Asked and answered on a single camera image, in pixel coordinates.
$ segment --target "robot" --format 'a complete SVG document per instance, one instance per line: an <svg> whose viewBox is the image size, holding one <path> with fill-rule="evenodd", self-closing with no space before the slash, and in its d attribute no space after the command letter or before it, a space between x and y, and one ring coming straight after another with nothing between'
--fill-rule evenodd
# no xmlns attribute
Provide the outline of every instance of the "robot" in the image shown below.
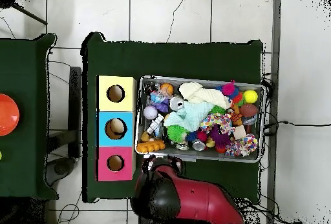
<svg viewBox="0 0 331 224"><path fill-rule="evenodd" d="M244 224L231 196L220 186L183 178L182 160L151 156L131 198L133 211L146 219L195 219L210 224Z"/></svg>

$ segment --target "green fuzzy toy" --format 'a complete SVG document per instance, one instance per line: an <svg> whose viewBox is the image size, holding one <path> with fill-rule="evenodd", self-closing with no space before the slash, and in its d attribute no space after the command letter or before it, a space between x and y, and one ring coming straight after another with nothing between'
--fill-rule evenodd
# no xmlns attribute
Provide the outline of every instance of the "green fuzzy toy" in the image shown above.
<svg viewBox="0 0 331 224"><path fill-rule="evenodd" d="M219 107L218 105L215 105L211 110L210 112L208 113L209 114L215 114L215 113L219 113L221 115L224 115L226 113L226 110L222 107Z"/></svg>
<svg viewBox="0 0 331 224"><path fill-rule="evenodd" d="M180 127L179 125L170 125L167 128L167 134L168 137L171 141L174 141L175 143L181 143L183 142L183 140L185 140L186 134L189 131L186 130L183 127Z"/></svg>

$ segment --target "green table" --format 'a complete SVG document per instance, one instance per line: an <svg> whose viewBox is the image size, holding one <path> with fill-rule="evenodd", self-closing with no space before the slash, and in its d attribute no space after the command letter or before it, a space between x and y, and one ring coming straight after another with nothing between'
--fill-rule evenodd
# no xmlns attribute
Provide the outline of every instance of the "green table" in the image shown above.
<svg viewBox="0 0 331 224"><path fill-rule="evenodd" d="M0 137L0 196L56 199L45 183L47 158L47 63L54 34L29 41L0 39L0 93L20 111L19 124Z"/></svg>
<svg viewBox="0 0 331 224"><path fill-rule="evenodd" d="M82 44L83 56L83 200L130 198L140 174L142 158L132 181L95 180L96 76L144 75L201 80L260 83L262 43L248 44L105 42L91 32ZM186 177L218 183L234 198L258 201L258 163L198 159L187 162Z"/></svg>

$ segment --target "hole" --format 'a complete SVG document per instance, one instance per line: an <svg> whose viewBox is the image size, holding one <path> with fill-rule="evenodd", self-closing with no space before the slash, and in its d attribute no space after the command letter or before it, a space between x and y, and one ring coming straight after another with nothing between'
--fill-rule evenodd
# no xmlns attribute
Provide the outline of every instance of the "hole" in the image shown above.
<svg viewBox="0 0 331 224"><path fill-rule="evenodd" d="M118 172L124 167L124 160L119 155L113 155L108 158L107 166L110 171Z"/></svg>
<svg viewBox="0 0 331 224"><path fill-rule="evenodd" d="M112 85L107 90L107 98L113 103L119 103L123 101L124 97L124 89L120 85Z"/></svg>
<svg viewBox="0 0 331 224"><path fill-rule="evenodd" d="M121 119L111 119L106 123L105 132L109 139L121 139L127 132L127 126Z"/></svg>

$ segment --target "table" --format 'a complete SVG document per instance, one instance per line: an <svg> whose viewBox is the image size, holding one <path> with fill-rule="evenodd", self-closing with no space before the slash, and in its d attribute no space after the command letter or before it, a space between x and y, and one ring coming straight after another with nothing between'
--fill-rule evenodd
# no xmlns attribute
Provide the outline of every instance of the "table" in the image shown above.
<svg viewBox="0 0 331 224"><path fill-rule="evenodd" d="M122 199L134 195L142 157L132 181L95 180L96 76L156 75L191 79L260 83L262 43L139 43L106 42L91 32L81 49L83 57L83 201ZM258 163L197 159L186 162L186 177L222 185L234 198L258 202Z"/></svg>

